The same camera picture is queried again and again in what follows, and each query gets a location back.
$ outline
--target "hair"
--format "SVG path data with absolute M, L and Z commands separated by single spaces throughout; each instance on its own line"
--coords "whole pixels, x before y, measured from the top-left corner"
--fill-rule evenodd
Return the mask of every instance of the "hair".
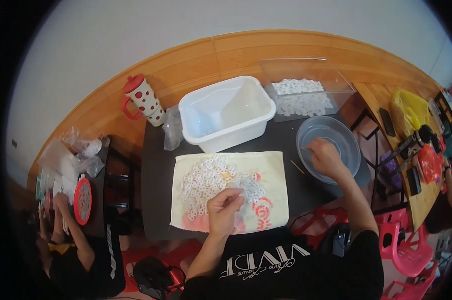
M 16 240 L 19 243 L 19 252 L 22 254 L 24 262 L 35 273 L 40 270 L 43 271 L 43 261 L 41 261 L 36 244 L 38 231 L 35 228 L 32 214 L 26 210 L 21 210 L 16 212 L 14 221 L 16 223 Z

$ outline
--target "red polka dot tumbler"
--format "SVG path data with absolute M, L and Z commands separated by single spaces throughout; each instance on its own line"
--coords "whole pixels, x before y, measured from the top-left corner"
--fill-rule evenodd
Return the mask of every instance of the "red polka dot tumbler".
M 159 99 L 157 99 L 144 75 L 128 76 L 123 92 L 126 97 L 121 103 L 121 110 L 129 119 L 137 120 L 144 115 L 154 127 L 163 124 L 165 118 L 164 109 L 161 107 Z M 132 101 L 139 109 L 135 115 L 126 108 L 129 101 Z

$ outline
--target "white plastic basin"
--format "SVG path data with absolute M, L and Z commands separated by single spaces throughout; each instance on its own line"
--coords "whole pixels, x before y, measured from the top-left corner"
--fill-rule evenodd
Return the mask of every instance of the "white plastic basin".
M 263 135 L 276 105 L 259 80 L 239 76 L 188 93 L 179 113 L 184 139 L 216 153 Z

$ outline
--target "purple item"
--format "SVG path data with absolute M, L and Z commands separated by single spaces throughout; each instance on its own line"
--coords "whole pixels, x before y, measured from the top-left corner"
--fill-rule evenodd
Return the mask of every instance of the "purple item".
M 390 155 L 391 151 L 386 152 L 383 156 L 381 156 L 381 162 L 386 160 Z M 396 163 L 396 159 L 391 159 L 383 167 L 386 174 L 391 174 L 394 170 L 396 170 L 398 164 Z M 399 173 L 391 177 L 390 182 L 397 189 L 401 189 L 401 187 L 403 186 L 403 181 L 401 180 L 401 175 Z

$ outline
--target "clear plastic container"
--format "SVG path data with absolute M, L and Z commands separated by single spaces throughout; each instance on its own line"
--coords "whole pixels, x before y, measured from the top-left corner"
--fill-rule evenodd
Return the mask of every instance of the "clear plastic container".
M 311 152 L 306 147 L 317 136 L 334 145 L 343 164 L 353 176 L 356 176 L 361 165 L 361 151 L 358 141 L 356 141 L 353 133 L 345 124 L 333 117 L 327 116 L 311 117 L 304 121 L 297 130 L 297 153 L 309 173 L 324 183 L 337 184 L 330 177 L 314 169 L 313 162 L 311 161 Z
M 348 98 L 356 92 L 354 87 L 327 59 L 322 57 L 284 57 L 261 59 L 259 65 L 264 75 L 264 89 L 278 108 L 278 102 L 291 101 L 291 99 L 310 99 L 311 97 L 326 95 L 330 99 L 332 108 L 327 108 L 325 115 L 334 115 Z M 289 93 L 278 95 L 272 83 L 283 79 L 303 79 L 321 82 L 324 92 Z M 277 114 L 273 120 L 283 122 L 289 120 L 305 119 L 309 116 L 291 114 L 286 117 Z
M 216 153 L 265 133 L 276 113 L 258 79 L 239 76 L 185 95 L 178 105 L 184 139 Z

